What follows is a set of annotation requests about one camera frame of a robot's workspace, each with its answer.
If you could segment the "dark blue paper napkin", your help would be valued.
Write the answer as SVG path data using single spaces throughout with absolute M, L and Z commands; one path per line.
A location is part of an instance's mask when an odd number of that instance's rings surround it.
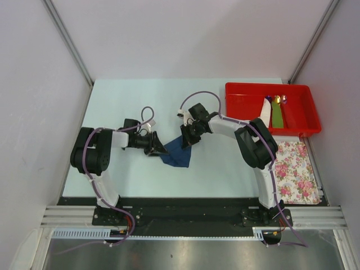
M 164 147 L 168 153 L 159 155 L 164 164 L 177 168 L 190 166 L 192 147 L 182 148 L 182 136 L 170 141 Z

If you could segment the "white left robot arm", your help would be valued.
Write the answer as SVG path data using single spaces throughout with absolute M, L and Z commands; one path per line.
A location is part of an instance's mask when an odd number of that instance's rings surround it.
M 147 156 L 168 154 L 156 131 L 141 133 L 139 127 L 120 130 L 82 127 L 70 155 L 70 164 L 87 177 L 96 197 L 97 205 L 107 208 L 105 219 L 113 225 L 123 221 L 124 210 L 117 207 L 120 195 L 115 191 L 107 169 L 114 148 L 142 149 Z

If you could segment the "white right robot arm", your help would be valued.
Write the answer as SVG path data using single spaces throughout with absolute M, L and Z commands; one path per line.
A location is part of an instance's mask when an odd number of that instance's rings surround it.
M 265 208 L 259 212 L 260 221 L 274 225 L 280 218 L 275 180 L 275 159 L 278 145 L 263 121 L 228 118 L 212 113 L 205 117 L 185 120 L 181 125 L 182 148 L 186 149 L 201 140 L 205 133 L 221 134 L 236 140 L 241 156 L 254 169 L 259 190 L 259 202 Z

